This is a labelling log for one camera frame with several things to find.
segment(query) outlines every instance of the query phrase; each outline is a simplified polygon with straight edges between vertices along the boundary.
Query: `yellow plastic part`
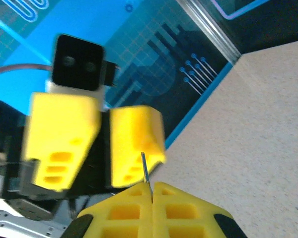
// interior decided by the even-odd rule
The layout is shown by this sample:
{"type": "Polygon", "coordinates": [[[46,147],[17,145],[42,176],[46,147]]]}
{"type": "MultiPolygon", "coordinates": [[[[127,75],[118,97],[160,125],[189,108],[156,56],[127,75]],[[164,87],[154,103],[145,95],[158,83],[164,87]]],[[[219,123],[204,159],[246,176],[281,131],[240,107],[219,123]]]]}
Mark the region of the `yellow plastic part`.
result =
{"type": "Polygon", "coordinates": [[[225,238],[214,215],[226,210],[163,182],[153,191],[154,238],[225,238]]]}
{"type": "Polygon", "coordinates": [[[149,173],[165,163],[162,115],[149,106],[111,110],[111,174],[113,187],[127,187],[144,179],[141,152],[149,173]]]}
{"type": "Polygon", "coordinates": [[[152,238],[151,201],[149,184],[141,182],[84,209],[78,217],[93,216],[84,238],[152,238]]]}
{"type": "Polygon", "coordinates": [[[100,127],[95,98],[35,93],[23,142],[23,160],[40,161],[32,183],[57,192],[69,189],[100,127]]]}

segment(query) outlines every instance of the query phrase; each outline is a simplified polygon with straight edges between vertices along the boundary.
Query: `speckled countertop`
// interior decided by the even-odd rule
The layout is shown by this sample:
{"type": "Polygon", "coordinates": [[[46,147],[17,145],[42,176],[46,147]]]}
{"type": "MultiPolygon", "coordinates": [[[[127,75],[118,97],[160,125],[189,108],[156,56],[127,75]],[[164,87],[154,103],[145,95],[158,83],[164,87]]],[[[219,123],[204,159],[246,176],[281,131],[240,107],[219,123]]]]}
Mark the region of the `speckled countertop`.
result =
{"type": "Polygon", "coordinates": [[[152,176],[219,205],[248,237],[298,238],[298,42],[244,55],[152,176]]]}

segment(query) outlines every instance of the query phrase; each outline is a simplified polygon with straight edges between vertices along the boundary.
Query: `gray cable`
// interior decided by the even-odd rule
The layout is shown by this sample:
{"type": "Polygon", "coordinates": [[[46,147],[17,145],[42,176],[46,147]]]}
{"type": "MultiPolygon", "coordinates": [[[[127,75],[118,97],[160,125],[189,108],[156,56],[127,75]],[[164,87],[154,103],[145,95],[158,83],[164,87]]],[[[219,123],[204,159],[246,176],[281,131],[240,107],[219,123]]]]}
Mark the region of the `gray cable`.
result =
{"type": "Polygon", "coordinates": [[[0,67],[0,74],[20,69],[38,69],[45,71],[52,71],[52,67],[49,65],[38,64],[38,63],[18,63],[0,67]]]}

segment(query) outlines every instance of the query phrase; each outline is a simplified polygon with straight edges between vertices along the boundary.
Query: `beige floor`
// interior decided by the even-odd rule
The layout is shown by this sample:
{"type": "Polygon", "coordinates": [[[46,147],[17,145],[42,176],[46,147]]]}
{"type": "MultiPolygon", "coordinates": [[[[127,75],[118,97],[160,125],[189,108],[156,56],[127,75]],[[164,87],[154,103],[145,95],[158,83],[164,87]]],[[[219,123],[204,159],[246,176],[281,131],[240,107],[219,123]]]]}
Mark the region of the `beige floor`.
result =
{"type": "Polygon", "coordinates": [[[298,42],[244,55],[152,177],[227,209],[257,238],[298,238],[298,42]]]}

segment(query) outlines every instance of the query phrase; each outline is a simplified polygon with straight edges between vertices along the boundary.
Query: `white surface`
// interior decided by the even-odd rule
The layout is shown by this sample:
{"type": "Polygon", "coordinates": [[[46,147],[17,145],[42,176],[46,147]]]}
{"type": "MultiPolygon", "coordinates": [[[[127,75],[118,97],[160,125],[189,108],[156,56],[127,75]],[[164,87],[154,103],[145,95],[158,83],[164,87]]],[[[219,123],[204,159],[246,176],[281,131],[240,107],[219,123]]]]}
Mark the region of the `white surface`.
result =
{"type": "Polygon", "coordinates": [[[249,238],[298,238],[298,42],[244,55],[152,177],[228,210],[249,238]]]}

